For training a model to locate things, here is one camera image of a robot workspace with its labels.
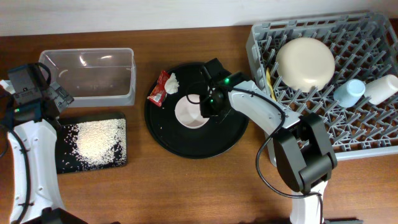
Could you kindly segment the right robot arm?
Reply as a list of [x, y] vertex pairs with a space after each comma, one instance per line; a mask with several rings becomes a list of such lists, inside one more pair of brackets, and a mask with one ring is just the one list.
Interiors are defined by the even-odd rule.
[[251, 119], [274, 142], [277, 170], [291, 193], [273, 187], [260, 168], [260, 147], [256, 172], [273, 192], [293, 200], [291, 223], [324, 223], [323, 192], [338, 161], [319, 115], [302, 115], [288, 110], [258, 89], [243, 73], [202, 71], [206, 96], [200, 98], [201, 115], [223, 116], [233, 109]]

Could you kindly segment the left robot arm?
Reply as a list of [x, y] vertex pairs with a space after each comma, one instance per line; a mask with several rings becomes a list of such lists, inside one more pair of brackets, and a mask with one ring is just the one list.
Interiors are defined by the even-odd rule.
[[83, 223], [65, 209], [55, 163], [55, 125], [73, 97], [56, 82], [18, 90], [11, 81], [2, 80], [1, 86], [18, 104], [9, 108], [1, 121], [14, 158], [14, 202], [9, 221]]

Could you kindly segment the white tissue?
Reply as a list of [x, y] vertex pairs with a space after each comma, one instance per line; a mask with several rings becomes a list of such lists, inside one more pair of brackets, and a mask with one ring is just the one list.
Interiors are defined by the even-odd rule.
[[178, 92], [179, 82], [174, 73], [172, 73], [170, 78], [165, 82], [164, 88], [166, 93], [170, 95]]

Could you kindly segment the beige plate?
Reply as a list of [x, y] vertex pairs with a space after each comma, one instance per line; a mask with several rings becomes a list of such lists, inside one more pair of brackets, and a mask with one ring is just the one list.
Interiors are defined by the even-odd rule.
[[335, 72], [331, 50], [321, 41], [300, 37], [284, 44], [277, 53], [277, 73], [283, 83], [308, 93], [322, 90]]

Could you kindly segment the red snack wrapper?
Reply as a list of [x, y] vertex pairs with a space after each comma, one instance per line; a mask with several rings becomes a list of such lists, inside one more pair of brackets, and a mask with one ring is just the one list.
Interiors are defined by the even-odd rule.
[[167, 92], [165, 90], [165, 83], [170, 78], [170, 75], [166, 71], [162, 71], [160, 76], [158, 77], [155, 87], [150, 92], [147, 99], [155, 104], [158, 107], [162, 106], [163, 101], [167, 96]]

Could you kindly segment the pink bowl with rice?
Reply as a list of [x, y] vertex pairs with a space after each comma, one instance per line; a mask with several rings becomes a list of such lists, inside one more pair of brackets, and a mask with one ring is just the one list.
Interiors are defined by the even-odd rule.
[[204, 126], [209, 118], [204, 118], [200, 113], [200, 105], [188, 101], [186, 96], [178, 100], [175, 106], [175, 116], [180, 124], [189, 129], [198, 129]]

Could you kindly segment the yellow plastic knife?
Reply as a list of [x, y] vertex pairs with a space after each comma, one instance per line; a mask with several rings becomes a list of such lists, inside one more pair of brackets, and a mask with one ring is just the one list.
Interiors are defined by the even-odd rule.
[[277, 100], [276, 100], [276, 97], [275, 97], [275, 94], [274, 94], [274, 89], [273, 89], [273, 86], [272, 86], [272, 83], [271, 83], [271, 75], [270, 75], [269, 68], [266, 68], [266, 81], [267, 81], [267, 86], [268, 86], [269, 89], [270, 89], [271, 98], [272, 98], [274, 101], [277, 101]]

